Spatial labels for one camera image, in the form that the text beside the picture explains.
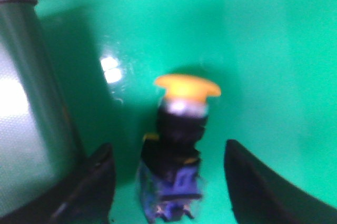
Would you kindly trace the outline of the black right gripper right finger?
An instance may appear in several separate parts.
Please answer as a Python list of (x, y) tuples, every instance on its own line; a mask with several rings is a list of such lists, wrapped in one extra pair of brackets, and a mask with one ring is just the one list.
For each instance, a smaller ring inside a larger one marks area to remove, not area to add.
[(225, 144), (224, 173), (237, 223), (336, 223), (336, 208), (284, 179), (235, 139)]

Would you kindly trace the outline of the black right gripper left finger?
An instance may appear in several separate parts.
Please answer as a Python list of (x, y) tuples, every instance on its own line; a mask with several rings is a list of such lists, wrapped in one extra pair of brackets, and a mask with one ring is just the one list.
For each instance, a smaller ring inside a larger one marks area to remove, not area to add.
[(113, 148), (102, 144), (70, 175), (1, 223), (109, 223), (116, 185)]

